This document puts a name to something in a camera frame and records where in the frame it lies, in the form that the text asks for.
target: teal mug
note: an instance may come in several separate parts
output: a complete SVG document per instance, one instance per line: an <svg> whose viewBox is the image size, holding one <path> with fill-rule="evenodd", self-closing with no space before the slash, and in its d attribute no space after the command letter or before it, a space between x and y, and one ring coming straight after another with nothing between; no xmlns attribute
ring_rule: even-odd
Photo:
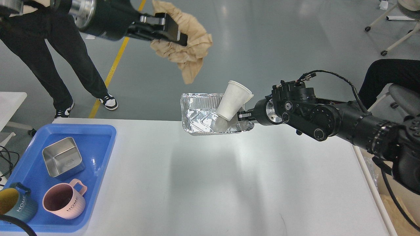
<svg viewBox="0 0 420 236"><path fill-rule="evenodd" d="M23 222L30 221L38 210L38 204L31 199L31 190L21 183L12 183L9 188L0 191L0 215L18 218Z"/></svg>

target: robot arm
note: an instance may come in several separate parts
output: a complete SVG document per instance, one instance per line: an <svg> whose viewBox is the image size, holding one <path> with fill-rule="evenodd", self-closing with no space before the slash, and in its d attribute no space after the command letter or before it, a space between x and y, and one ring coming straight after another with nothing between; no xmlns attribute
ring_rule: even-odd
<svg viewBox="0 0 420 236"><path fill-rule="evenodd" d="M22 13L29 0L0 0L0 16ZM71 14L79 31L109 40L124 36L151 41L163 39L182 46L188 37L178 29L169 14L143 14L133 8L129 0L50 0L50 7Z"/></svg>
<svg viewBox="0 0 420 236"><path fill-rule="evenodd" d="M271 95L253 109L238 113L239 120L262 125L288 124L302 133L324 141L338 136L374 154L375 163L410 191L420 194L420 117L402 124L362 112L355 102L317 98L302 81L282 81ZM392 169L383 163L392 161Z"/></svg>

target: pink mug handle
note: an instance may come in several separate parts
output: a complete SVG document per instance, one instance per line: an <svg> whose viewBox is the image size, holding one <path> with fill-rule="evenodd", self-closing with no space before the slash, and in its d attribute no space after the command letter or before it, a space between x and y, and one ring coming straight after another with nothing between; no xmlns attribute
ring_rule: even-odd
<svg viewBox="0 0 420 236"><path fill-rule="evenodd" d="M74 178L72 181L70 181L70 186L71 187L73 187L74 188L74 186L77 184L77 183L79 183L82 187L81 187L81 190L79 191L79 193L80 193L80 195L84 195L84 193L86 192L86 190L87 190L87 187L86 187L86 185L84 185L80 180L78 180L78 179L76 179L76 178Z"/></svg>

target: black and white sneaker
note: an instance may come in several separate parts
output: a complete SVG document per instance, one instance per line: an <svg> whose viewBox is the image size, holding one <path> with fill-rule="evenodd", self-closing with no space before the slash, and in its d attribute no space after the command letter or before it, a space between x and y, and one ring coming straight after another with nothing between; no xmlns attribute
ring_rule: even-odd
<svg viewBox="0 0 420 236"><path fill-rule="evenodd" d="M68 116L70 115L70 111L73 109L73 107L74 107L74 102L71 104L71 107L67 109L56 110L54 120L57 119L58 117L68 118Z"/></svg>
<svg viewBox="0 0 420 236"><path fill-rule="evenodd" d="M118 108L117 99L112 95L108 94L103 98L98 98L98 100L105 106L108 110L116 110Z"/></svg>

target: person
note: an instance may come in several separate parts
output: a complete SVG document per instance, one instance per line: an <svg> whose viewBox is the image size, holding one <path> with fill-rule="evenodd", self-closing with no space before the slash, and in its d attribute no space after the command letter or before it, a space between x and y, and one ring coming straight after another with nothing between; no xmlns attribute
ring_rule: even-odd
<svg viewBox="0 0 420 236"><path fill-rule="evenodd" d="M0 39L34 73L53 99L54 119L69 117L73 98L58 75L50 45L71 65L83 87L108 110L118 108L118 102L108 93L105 83L88 55L86 45L70 15L60 15L49 7L49 0L31 0L33 9L20 16L2 17Z"/></svg>
<svg viewBox="0 0 420 236"><path fill-rule="evenodd" d="M380 59L373 62L358 94L363 105L371 107L387 84L420 93L420 60Z"/></svg>

